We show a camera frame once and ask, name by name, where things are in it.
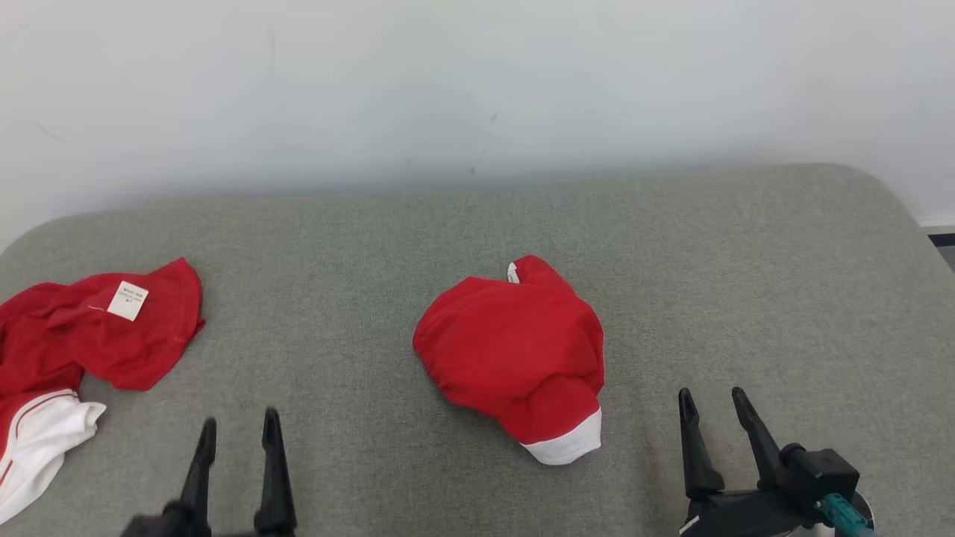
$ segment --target care label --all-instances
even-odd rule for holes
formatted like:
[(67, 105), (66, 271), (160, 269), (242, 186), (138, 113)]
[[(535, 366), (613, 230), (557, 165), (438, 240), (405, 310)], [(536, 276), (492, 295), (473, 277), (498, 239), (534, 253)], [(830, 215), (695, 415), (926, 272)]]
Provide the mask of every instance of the care label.
[(110, 302), (110, 307), (106, 311), (135, 321), (147, 294), (149, 294), (148, 290), (134, 286), (129, 282), (119, 282), (119, 289), (113, 295), (113, 302)]

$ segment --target clothing tag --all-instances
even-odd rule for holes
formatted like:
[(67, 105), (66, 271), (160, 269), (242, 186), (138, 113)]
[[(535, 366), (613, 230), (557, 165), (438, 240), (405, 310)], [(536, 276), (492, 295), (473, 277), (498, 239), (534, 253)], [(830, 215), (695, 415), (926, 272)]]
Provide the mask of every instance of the clothing tag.
[(148, 290), (134, 286), (129, 282), (119, 282), (119, 289), (113, 295), (113, 302), (110, 302), (110, 307), (106, 311), (135, 321), (147, 294), (149, 294)]

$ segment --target teal connector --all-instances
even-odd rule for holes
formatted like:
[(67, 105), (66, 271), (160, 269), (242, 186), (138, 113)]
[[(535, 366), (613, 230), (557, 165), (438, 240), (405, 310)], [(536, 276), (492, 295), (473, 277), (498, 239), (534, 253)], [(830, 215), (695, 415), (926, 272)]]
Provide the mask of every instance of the teal connector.
[(869, 521), (839, 494), (830, 494), (822, 500), (822, 514), (848, 537), (874, 536)]

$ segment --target black strip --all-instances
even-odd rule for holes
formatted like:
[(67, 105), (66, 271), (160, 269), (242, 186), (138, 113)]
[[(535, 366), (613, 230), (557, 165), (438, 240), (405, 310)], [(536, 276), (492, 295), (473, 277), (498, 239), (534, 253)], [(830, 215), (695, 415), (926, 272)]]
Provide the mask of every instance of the black strip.
[(932, 244), (939, 247), (955, 247), (955, 233), (946, 233), (944, 235), (929, 235)]

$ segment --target red and white garment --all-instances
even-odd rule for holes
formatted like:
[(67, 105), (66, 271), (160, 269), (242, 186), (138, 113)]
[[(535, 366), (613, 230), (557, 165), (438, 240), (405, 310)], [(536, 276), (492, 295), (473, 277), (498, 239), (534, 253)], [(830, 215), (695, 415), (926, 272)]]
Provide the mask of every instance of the red and white garment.
[(444, 396), (497, 419), (544, 464), (601, 445), (604, 330), (541, 258), (508, 281), (469, 277), (425, 311), (413, 345)]
[(63, 454), (96, 432), (106, 406), (73, 390), (0, 401), (0, 524), (33, 503), (63, 465)]
[[(117, 313), (129, 284), (147, 293), (138, 311)], [(40, 284), (0, 305), (0, 524), (96, 432), (106, 407), (77, 398), (84, 372), (120, 389), (152, 388), (204, 325), (201, 302), (199, 276), (180, 258), (149, 274)]]

